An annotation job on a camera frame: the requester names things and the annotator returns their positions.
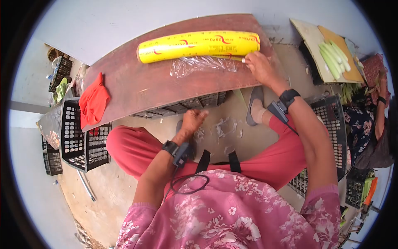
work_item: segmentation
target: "sock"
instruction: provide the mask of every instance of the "sock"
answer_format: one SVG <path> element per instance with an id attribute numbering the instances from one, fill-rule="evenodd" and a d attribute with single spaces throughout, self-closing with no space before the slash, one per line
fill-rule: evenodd
<path id="1" fill-rule="evenodd" d="M 262 124 L 263 120 L 263 114 L 266 111 L 266 109 L 263 107 L 263 102 L 261 102 L 261 100 L 259 99 L 255 99 L 253 100 L 252 106 L 250 108 L 250 114 L 253 117 L 253 120 L 258 123 L 258 124 Z"/>

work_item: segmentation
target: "black wristband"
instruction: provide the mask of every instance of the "black wristband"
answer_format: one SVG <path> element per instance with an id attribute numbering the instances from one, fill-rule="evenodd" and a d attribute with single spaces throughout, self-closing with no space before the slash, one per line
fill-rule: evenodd
<path id="1" fill-rule="evenodd" d="M 288 109 L 289 106 L 294 102 L 296 96 L 300 96 L 300 94 L 296 90 L 289 89 L 284 91 L 279 99 L 286 106 L 286 109 Z"/>
<path id="2" fill-rule="evenodd" d="M 385 98 L 381 97 L 381 96 L 379 96 L 379 97 L 377 98 L 377 102 L 379 102 L 379 101 L 381 101 L 381 102 L 383 102 L 385 105 L 387 105 L 387 100 L 386 100 Z"/>
<path id="3" fill-rule="evenodd" d="M 179 146 L 175 142 L 169 140 L 167 140 L 162 146 L 162 150 L 167 151 L 173 157 L 176 157 L 176 152 L 178 148 Z"/>

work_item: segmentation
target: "brown tabletop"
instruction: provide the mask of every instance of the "brown tabletop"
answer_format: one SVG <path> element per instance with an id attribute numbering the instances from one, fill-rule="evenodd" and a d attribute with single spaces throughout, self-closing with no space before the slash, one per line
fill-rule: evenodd
<path id="1" fill-rule="evenodd" d="M 103 73 L 104 85 L 111 96 L 102 120 L 96 125 L 86 125 L 83 131 L 180 100 L 257 86 L 259 83 L 250 70 L 236 62 L 237 72 L 193 72 L 176 78 L 170 76 L 172 61 L 142 64 L 137 60 L 138 45 L 150 39 L 205 30 L 234 30 L 255 32 L 260 37 L 260 52 L 269 57 L 281 75 L 281 63 L 261 26 L 251 14 L 206 16 L 170 24 L 126 42 L 95 62 L 86 71 L 84 89 Z"/>

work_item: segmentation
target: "yellow plastic wrap roll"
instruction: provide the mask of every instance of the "yellow plastic wrap roll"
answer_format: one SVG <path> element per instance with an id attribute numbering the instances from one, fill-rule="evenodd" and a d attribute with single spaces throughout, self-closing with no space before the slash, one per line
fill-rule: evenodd
<path id="1" fill-rule="evenodd" d="M 199 31 L 169 35 L 140 43 L 142 63 L 200 55 L 241 55 L 260 50 L 260 37 L 242 31 Z"/>

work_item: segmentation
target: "pink floral shirt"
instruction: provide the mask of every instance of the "pink floral shirt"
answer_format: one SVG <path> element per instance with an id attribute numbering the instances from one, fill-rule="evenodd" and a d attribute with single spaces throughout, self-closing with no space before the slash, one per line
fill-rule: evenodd
<path id="1" fill-rule="evenodd" d="M 336 185 L 312 191 L 298 213 L 266 183 L 225 170 L 205 171 L 210 182 L 177 194 L 157 210 L 134 203 L 116 248 L 337 248 L 340 208 Z M 191 177 L 180 192 L 200 188 Z"/>

